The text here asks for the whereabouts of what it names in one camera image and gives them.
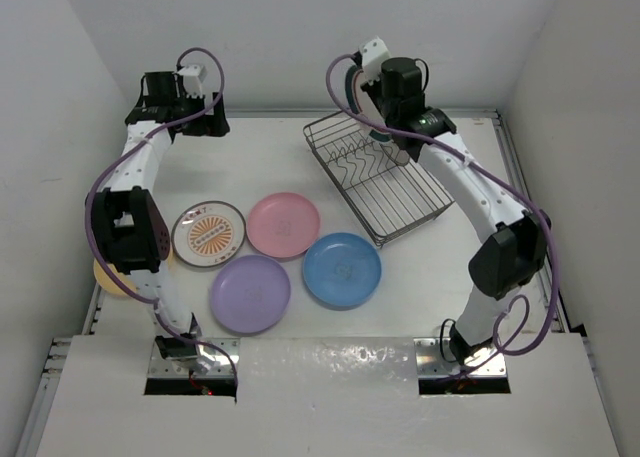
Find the white plate green rim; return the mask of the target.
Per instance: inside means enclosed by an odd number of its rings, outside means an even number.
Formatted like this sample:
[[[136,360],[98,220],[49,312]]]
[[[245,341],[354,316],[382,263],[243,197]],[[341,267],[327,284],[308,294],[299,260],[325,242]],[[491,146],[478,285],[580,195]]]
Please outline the white plate green rim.
[[[366,83],[363,71],[355,65],[348,68],[344,80],[344,92],[348,106],[352,113],[364,116],[368,121],[385,125],[383,118],[368,94],[362,89]],[[369,125],[359,123],[361,131],[366,137],[377,142],[387,144],[391,141],[388,133],[381,132]]]

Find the white plate red characters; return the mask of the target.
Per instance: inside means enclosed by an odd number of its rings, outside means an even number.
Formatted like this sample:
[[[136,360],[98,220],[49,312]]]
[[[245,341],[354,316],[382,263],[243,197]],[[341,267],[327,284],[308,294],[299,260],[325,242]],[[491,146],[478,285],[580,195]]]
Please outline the white plate red characters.
[[[381,143],[380,147],[386,157],[397,166],[404,167],[411,161],[409,154],[400,149],[393,141]]]

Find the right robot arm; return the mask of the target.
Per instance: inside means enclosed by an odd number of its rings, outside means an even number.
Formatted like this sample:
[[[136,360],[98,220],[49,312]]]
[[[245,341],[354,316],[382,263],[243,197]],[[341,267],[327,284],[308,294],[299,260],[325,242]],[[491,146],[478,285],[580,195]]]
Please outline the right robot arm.
[[[468,264],[473,288],[449,333],[449,349],[464,363],[494,343],[494,324],[541,269],[547,244],[545,216],[536,216],[475,170],[454,122],[425,103],[423,73],[415,60],[384,57],[362,64],[371,99],[396,145],[429,171],[471,222],[480,247]]]

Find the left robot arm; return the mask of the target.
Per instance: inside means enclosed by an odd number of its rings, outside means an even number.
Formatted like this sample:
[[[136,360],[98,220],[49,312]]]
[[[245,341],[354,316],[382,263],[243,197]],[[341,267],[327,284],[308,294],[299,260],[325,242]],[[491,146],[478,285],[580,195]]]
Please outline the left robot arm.
[[[85,232],[98,266],[125,295],[147,306],[165,360],[196,370],[208,343],[170,274],[171,236],[152,190],[177,135],[222,137],[229,131],[223,96],[205,101],[203,68],[149,72],[125,119],[122,155],[92,184]]]

